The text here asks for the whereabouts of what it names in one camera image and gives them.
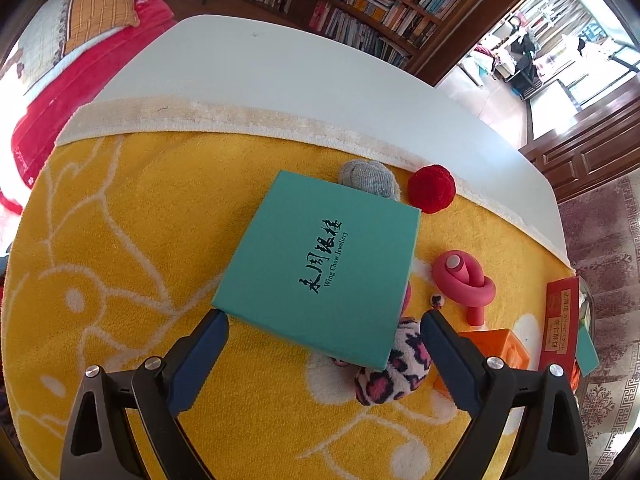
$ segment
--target orange toy block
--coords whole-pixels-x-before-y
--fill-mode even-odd
[[[509,328],[459,332],[458,335],[471,339],[484,357],[498,356],[511,368],[520,370],[526,370],[529,366],[530,357],[527,349]],[[444,396],[451,398],[439,375],[433,387]]]

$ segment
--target yellow blanket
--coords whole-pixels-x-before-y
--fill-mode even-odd
[[[209,309],[278,171],[335,182],[352,158],[237,134],[132,134],[54,150],[20,224],[2,306],[10,407],[41,480],[59,473],[84,369],[131,368],[164,354]],[[392,170],[406,192],[410,174]],[[422,215],[409,315],[427,309],[436,292],[429,263],[449,249],[473,254],[496,283],[487,326],[513,328],[530,351],[539,348],[545,285],[571,270],[457,196],[448,209]],[[449,301],[444,314],[468,330],[459,305]],[[221,480],[433,478],[468,423],[432,389],[434,370],[407,398],[371,408],[354,400],[352,377],[324,356],[231,320],[228,344],[180,422]],[[132,424],[150,474],[162,478],[140,422]],[[511,426],[488,478],[498,478],[508,456]]]

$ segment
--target red box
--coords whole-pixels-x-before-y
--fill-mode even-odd
[[[545,328],[538,370],[556,363],[570,377],[578,340],[579,298],[577,276],[547,284]]]

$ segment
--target red blanket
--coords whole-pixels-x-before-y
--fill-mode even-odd
[[[24,183],[33,187],[54,142],[71,115],[91,102],[133,57],[177,23],[162,0],[135,0],[139,27],[126,27],[91,47],[53,80],[28,106],[11,139],[12,152]],[[20,214],[22,207],[0,203]]]

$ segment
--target teal card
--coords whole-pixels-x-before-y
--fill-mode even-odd
[[[411,206],[281,171],[212,304],[331,357],[382,369],[419,220]]]
[[[583,324],[580,325],[580,329],[578,330],[575,360],[578,361],[580,373],[583,377],[593,372],[600,364],[595,346],[593,346],[593,341],[591,341],[591,336],[589,336],[589,331]]]

